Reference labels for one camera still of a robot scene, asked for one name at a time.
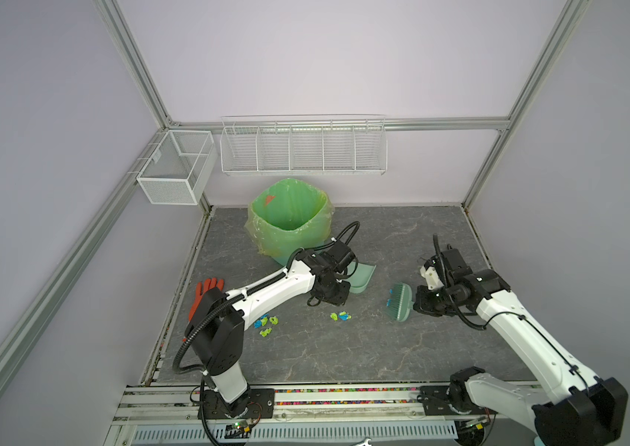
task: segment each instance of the gray marble floor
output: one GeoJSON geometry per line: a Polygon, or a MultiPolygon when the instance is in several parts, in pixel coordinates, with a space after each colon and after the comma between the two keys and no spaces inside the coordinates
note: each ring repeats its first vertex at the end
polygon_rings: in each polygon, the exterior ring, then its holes
{"type": "MultiPolygon", "coordinates": [[[[223,278],[236,288],[275,271],[279,265],[260,255],[243,225],[245,209],[217,209],[195,267],[188,299],[175,319],[158,382],[194,382],[174,375],[171,363],[179,348],[197,281],[223,278]]],[[[361,227],[350,243],[360,262],[376,265],[368,288],[350,294],[344,307],[326,303],[306,306],[307,295],[275,310],[280,323],[267,337],[246,330],[241,368],[251,384],[278,382],[442,381],[471,365],[500,379],[534,379],[516,353],[494,330],[472,330],[454,317],[412,312],[404,323],[392,321],[384,308],[389,289],[406,282],[412,290],[424,284],[420,258],[433,255],[431,234],[441,244],[459,248],[474,271],[485,268],[483,257],[461,209],[456,207],[337,208],[332,231],[353,220],[361,227]],[[330,313],[345,310],[347,321],[330,313]]],[[[196,361],[189,350],[183,361],[196,361]]]]}

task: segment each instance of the white mesh basket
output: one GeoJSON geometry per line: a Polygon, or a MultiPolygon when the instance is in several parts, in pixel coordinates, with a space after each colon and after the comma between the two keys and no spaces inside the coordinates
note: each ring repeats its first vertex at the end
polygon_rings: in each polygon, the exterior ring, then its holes
{"type": "Polygon", "coordinates": [[[387,170],[381,116],[257,120],[262,118],[223,118],[221,168],[225,174],[384,174],[387,170]]]}
{"type": "Polygon", "coordinates": [[[137,181],[154,204],[195,205],[217,156],[210,131],[168,130],[137,181]]]}

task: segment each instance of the metal beam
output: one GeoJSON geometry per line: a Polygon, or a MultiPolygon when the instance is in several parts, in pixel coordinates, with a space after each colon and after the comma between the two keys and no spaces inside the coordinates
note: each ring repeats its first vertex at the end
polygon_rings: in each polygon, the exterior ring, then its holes
{"type": "MultiPolygon", "coordinates": [[[[295,121],[285,122],[282,120],[248,120],[239,122],[239,126],[253,127],[273,127],[296,124],[302,126],[327,124],[330,121],[295,121]]],[[[398,130],[503,130],[507,129],[510,120],[502,116],[474,117],[474,118],[396,118],[386,119],[384,129],[387,131],[398,130]]],[[[175,123],[171,129],[174,130],[208,130],[213,134],[223,133],[224,124],[222,122],[194,122],[175,123]]]]}
{"type": "Polygon", "coordinates": [[[117,188],[92,219],[87,229],[72,246],[70,252],[62,260],[58,269],[52,273],[50,280],[43,286],[30,307],[25,311],[16,326],[0,346],[0,396],[25,362],[33,346],[45,331],[52,317],[80,275],[87,267],[107,233],[122,214],[124,207],[132,198],[137,187],[137,173],[155,149],[164,130],[158,131],[150,143],[142,151],[140,157],[124,174],[117,188]]]}
{"type": "Polygon", "coordinates": [[[498,138],[494,141],[493,147],[488,153],[483,165],[481,165],[471,188],[466,194],[466,198],[463,201],[464,209],[469,209],[473,201],[476,200],[478,193],[481,191],[481,188],[496,166],[500,155],[506,149],[510,137],[518,128],[521,120],[523,120],[525,112],[533,102],[535,95],[540,91],[540,87],[544,84],[545,78],[551,72],[552,66],[560,56],[562,49],[568,42],[572,31],[578,25],[582,15],[587,11],[590,2],[591,0],[568,0],[568,3],[565,4],[562,13],[560,13],[558,17],[558,21],[555,23],[555,28],[553,28],[542,53],[538,57],[538,61],[533,67],[533,71],[530,73],[530,76],[528,76],[528,80],[525,82],[516,103],[513,104],[513,109],[511,109],[509,115],[510,125],[508,129],[501,129],[498,138]]]}
{"type": "Polygon", "coordinates": [[[115,0],[94,0],[97,11],[102,15],[107,29],[117,46],[124,64],[129,69],[134,78],[134,82],[139,87],[144,101],[149,106],[154,120],[157,121],[159,128],[169,127],[173,124],[164,102],[159,96],[157,87],[149,75],[144,59],[137,48],[137,44],[132,37],[129,27],[124,20],[122,10],[115,0]]]}

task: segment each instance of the green trash can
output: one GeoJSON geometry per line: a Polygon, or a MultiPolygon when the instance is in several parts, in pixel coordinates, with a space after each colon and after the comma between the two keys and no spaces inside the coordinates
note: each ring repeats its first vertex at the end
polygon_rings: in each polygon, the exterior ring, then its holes
{"type": "Polygon", "coordinates": [[[312,248],[330,237],[333,212],[325,192],[304,181],[286,178],[248,206],[245,228],[260,254],[285,265],[297,248],[312,248]]]}

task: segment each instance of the orange glove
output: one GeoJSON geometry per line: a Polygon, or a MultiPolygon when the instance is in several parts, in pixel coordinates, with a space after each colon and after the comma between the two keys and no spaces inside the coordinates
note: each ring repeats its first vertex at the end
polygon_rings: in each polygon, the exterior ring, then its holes
{"type": "Polygon", "coordinates": [[[204,293],[212,288],[218,288],[219,290],[224,290],[224,280],[216,282],[216,278],[206,279],[204,281],[203,287],[201,282],[196,284],[196,298],[194,299],[194,305],[191,306],[191,310],[189,310],[189,321],[192,317],[194,317],[194,313],[196,312],[196,308],[201,303],[201,298],[204,297],[204,293]]]}

